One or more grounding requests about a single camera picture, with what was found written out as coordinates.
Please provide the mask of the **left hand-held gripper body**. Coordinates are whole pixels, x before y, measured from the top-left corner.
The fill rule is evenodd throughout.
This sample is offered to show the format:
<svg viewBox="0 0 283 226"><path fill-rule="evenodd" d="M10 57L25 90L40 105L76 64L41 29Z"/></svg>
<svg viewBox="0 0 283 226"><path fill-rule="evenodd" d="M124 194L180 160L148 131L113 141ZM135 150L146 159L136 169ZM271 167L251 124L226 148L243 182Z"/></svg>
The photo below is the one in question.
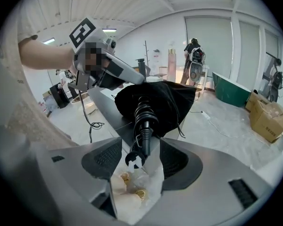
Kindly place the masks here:
<svg viewBox="0 0 283 226"><path fill-rule="evenodd" d="M108 54L114 55L116 42L89 17L79 23L69 39L74 52L73 65L77 70L72 87L87 91L98 86L111 61Z"/></svg>

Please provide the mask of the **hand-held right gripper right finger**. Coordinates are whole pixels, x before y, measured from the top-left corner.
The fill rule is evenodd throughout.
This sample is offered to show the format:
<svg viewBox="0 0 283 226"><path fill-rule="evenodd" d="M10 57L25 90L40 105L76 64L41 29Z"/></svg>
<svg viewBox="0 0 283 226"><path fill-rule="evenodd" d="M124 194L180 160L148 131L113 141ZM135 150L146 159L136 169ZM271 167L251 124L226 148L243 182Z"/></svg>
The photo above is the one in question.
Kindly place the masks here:
<svg viewBox="0 0 283 226"><path fill-rule="evenodd" d="M271 186L235 157L169 138L160 140L165 179L144 224L244 224Z"/></svg>

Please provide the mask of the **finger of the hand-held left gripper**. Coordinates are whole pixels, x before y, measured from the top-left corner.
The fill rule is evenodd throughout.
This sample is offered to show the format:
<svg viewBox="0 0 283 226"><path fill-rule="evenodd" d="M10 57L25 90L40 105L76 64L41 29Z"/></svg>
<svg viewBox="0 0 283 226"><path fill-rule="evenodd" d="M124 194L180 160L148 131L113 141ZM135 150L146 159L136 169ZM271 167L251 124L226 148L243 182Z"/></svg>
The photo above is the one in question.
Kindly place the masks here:
<svg viewBox="0 0 283 226"><path fill-rule="evenodd" d="M104 75L98 80L97 86L100 88L115 90L118 87L122 86L123 83L124 81L117 77L111 75Z"/></svg>
<svg viewBox="0 0 283 226"><path fill-rule="evenodd" d="M145 77L112 54L106 54L106 58L110 60L106 67L106 72L116 78L132 84L142 84Z"/></svg>

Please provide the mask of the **black cloth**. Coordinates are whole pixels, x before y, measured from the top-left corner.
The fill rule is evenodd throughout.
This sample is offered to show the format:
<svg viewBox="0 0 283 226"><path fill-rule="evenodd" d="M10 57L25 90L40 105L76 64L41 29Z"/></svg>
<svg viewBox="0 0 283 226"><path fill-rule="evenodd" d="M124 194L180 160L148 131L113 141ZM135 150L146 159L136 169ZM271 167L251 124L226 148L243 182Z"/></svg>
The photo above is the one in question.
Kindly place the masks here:
<svg viewBox="0 0 283 226"><path fill-rule="evenodd" d="M154 132L163 137L182 123L194 103L196 91L195 87L171 81L145 82L122 89L115 97L115 104L126 119L135 121L139 98L148 98L158 118L158 128Z"/></svg>

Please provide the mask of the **black hair dryer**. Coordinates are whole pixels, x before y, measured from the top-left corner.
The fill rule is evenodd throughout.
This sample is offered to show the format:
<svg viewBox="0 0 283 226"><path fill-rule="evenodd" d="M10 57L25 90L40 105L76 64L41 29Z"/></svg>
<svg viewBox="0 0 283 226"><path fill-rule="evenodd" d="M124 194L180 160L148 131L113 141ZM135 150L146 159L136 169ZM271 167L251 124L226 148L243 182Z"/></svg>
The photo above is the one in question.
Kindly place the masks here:
<svg viewBox="0 0 283 226"><path fill-rule="evenodd" d="M150 105L150 99L142 96L138 99L134 111L133 145L125 158L129 172L140 169L150 156L150 144L154 129L158 126L158 118Z"/></svg>

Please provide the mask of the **person's left forearm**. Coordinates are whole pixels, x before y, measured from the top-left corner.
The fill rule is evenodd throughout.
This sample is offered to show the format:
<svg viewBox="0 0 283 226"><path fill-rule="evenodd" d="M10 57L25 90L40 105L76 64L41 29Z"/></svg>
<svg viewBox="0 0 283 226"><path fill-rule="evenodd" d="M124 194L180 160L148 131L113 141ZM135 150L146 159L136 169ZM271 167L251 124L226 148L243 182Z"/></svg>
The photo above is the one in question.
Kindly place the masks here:
<svg viewBox="0 0 283 226"><path fill-rule="evenodd" d="M45 45L31 38L18 44L22 65L35 70L65 69L76 73L71 48Z"/></svg>

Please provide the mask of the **clear plastic bag with gold parts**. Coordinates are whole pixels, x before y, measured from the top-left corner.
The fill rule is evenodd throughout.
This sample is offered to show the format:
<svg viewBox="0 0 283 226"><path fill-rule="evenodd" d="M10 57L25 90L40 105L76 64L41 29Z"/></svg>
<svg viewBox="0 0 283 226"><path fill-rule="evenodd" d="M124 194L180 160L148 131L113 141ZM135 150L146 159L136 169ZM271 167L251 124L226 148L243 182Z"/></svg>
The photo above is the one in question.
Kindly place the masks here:
<svg viewBox="0 0 283 226"><path fill-rule="evenodd" d="M117 219L134 225L150 211L160 198L164 176L161 166L152 175L148 175L143 170L135 173L128 172L130 182L126 185L120 177L124 172L119 170L111 177L114 205ZM147 191L147 196L143 201L134 193L138 189Z"/></svg>

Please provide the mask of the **wooden coat stand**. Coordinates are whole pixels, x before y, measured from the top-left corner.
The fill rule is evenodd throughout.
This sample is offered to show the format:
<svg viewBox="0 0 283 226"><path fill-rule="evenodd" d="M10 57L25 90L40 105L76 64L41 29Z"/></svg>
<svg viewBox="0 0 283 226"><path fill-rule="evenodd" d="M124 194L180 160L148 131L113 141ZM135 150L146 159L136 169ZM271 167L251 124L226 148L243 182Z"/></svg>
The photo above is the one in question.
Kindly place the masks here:
<svg viewBox="0 0 283 226"><path fill-rule="evenodd" d="M150 66L149 66L149 56L148 56L148 52L149 52L149 50L148 50L148 46L147 46L147 41L145 40L144 41L144 47L145 47L145 59L146 59L146 66L149 68Z"/></svg>

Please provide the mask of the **pink bottle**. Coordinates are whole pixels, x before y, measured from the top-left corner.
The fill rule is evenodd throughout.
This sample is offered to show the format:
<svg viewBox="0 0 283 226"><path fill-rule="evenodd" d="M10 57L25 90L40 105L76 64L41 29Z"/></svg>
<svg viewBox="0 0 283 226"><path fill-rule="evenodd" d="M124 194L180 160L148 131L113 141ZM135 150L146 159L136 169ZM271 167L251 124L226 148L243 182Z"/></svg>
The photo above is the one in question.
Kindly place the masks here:
<svg viewBox="0 0 283 226"><path fill-rule="evenodd" d="M175 49L170 48L168 50L168 75L167 80L171 82L176 81L176 52Z"/></svg>

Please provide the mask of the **black floor cabinet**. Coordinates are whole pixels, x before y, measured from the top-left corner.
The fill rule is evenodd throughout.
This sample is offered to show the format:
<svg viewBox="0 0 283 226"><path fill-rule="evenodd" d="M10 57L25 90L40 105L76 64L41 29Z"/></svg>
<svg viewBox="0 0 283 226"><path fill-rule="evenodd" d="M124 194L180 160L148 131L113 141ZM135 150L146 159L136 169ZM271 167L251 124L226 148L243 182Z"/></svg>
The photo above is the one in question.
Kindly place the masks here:
<svg viewBox="0 0 283 226"><path fill-rule="evenodd" d="M60 86L60 83L52 86L50 88L50 92L60 109L66 107L69 104L69 99L66 93L64 92L63 88Z"/></svg>

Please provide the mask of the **person's left shoe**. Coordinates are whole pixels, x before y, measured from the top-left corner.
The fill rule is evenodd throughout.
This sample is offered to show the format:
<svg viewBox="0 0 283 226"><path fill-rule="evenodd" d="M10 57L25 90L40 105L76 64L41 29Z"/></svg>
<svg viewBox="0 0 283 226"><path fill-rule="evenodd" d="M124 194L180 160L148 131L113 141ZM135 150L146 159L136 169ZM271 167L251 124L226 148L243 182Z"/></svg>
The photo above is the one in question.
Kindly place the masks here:
<svg viewBox="0 0 283 226"><path fill-rule="evenodd" d="M126 185L130 182L130 174L128 172L122 173L120 177L123 179Z"/></svg>

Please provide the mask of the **person's shoe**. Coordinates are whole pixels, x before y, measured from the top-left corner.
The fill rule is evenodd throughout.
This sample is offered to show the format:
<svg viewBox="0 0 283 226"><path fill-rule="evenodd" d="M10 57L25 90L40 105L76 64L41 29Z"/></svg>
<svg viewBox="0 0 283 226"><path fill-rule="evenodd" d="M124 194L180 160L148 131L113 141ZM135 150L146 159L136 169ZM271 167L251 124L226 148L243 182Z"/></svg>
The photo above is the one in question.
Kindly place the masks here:
<svg viewBox="0 0 283 226"><path fill-rule="evenodd" d="M122 173L120 177L123 179L126 185L130 182L130 174L128 172Z"/></svg>
<svg viewBox="0 0 283 226"><path fill-rule="evenodd" d="M147 191L145 189L138 189L134 192L142 201L147 196Z"/></svg>

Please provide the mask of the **person's right shoe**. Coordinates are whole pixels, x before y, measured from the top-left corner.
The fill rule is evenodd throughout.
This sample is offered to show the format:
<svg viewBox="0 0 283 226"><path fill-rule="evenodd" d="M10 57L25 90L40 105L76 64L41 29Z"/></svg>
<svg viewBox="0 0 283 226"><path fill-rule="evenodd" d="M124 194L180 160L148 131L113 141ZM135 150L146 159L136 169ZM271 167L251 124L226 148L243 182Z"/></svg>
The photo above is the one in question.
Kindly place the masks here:
<svg viewBox="0 0 283 226"><path fill-rule="evenodd" d="M142 201L147 196L147 191L145 189L138 189L134 192Z"/></svg>

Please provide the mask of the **large printed cardboard box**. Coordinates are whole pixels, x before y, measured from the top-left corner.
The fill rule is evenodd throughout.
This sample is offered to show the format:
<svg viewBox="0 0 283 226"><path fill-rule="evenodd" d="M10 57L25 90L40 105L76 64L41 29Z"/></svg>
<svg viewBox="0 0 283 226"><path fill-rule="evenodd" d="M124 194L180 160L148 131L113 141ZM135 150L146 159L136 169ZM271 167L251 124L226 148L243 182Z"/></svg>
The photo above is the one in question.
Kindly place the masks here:
<svg viewBox="0 0 283 226"><path fill-rule="evenodd" d="M257 101L250 112L250 126L269 143L283 136L283 107L277 102Z"/></svg>

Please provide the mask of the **green bathtub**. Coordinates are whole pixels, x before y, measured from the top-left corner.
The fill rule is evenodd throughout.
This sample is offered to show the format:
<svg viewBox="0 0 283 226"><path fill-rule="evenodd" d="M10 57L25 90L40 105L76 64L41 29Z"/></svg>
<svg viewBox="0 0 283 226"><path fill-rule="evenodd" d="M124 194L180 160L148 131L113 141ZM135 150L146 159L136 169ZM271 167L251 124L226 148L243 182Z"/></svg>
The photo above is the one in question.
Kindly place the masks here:
<svg viewBox="0 0 283 226"><path fill-rule="evenodd" d="M246 105L251 94L249 89L218 73L213 72L212 76L215 94L219 100L236 107Z"/></svg>

